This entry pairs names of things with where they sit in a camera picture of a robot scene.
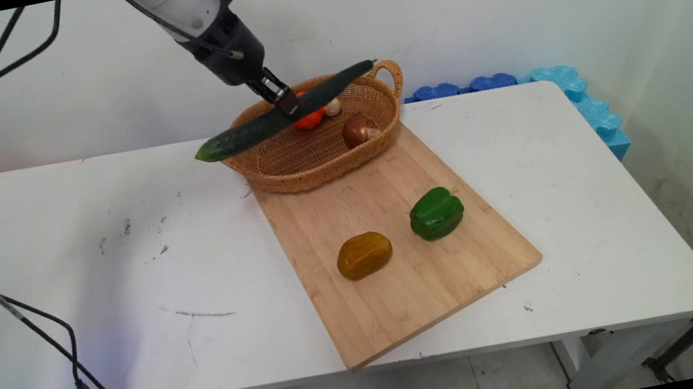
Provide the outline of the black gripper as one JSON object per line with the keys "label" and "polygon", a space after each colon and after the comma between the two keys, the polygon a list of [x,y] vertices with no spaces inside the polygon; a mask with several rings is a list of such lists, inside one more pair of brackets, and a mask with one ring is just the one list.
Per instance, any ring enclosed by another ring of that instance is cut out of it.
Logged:
{"label": "black gripper", "polygon": [[262,42],[231,9],[220,10],[205,32],[193,42],[181,42],[181,46],[225,85],[246,83],[259,97],[288,117],[297,115],[300,109],[298,96],[264,67]]}

